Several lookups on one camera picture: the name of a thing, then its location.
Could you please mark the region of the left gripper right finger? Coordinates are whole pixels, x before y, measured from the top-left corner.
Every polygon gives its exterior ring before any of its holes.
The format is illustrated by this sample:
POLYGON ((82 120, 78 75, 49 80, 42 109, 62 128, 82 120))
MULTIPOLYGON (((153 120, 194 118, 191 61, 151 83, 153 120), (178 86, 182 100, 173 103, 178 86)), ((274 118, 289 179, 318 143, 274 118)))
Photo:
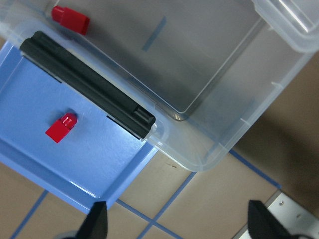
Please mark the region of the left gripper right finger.
POLYGON ((259 200, 248 203, 248 232, 252 239, 290 239, 292 235, 259 200))

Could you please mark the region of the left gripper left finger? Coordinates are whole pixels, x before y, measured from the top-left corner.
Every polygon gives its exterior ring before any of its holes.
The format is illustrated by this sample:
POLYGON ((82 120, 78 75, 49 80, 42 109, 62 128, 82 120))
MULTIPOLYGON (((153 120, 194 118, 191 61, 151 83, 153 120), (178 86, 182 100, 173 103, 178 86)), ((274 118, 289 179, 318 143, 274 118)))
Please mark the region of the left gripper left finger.
POLYGON ((106 239, 108 234, 107 204, 95 202, 77 232, 78 239, 106 239))

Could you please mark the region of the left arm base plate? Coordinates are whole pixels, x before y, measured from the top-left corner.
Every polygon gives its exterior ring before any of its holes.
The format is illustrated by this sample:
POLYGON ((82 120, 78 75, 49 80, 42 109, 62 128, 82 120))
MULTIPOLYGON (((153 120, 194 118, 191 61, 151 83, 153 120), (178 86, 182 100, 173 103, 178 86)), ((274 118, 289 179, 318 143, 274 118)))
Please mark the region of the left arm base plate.
MULTIPOLYGON (((291 239, 317 239, 319 237, 318 217, 315 217, 285 193, 278 191, 263 204, 292 235, 291 239)), ((234 238, 251 239, 248 223, 234 238)))

